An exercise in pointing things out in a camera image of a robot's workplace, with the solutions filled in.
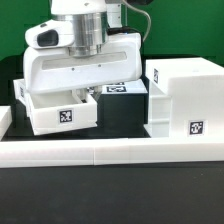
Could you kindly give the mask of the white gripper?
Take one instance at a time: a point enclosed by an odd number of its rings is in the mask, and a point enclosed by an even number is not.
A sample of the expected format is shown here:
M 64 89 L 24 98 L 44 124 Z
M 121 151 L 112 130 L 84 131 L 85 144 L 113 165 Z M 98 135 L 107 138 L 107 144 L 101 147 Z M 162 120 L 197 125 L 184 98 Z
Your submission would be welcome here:
M 142 74 L 139 33 L 109 37 L 101 52 L 90 57 L 73 57 L 68 48 L 36 50 L 24 54 L 24 80 L 31 94 L 74 92 L 78 104 L 86 103 L 86 91 L 99 99 L 101 85 L 133 81 Z

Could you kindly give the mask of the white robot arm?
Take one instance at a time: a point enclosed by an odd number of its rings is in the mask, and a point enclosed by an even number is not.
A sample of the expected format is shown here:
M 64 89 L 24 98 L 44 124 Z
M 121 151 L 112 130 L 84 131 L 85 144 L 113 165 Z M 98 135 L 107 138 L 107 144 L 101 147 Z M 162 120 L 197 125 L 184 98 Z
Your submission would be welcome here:
M 108 22 L 114 0 L 52 0 L 52 19 L 25 33 L 25 87 L 32 95 L 135 81 L 142 75 L 141 44 L 147 38 Z

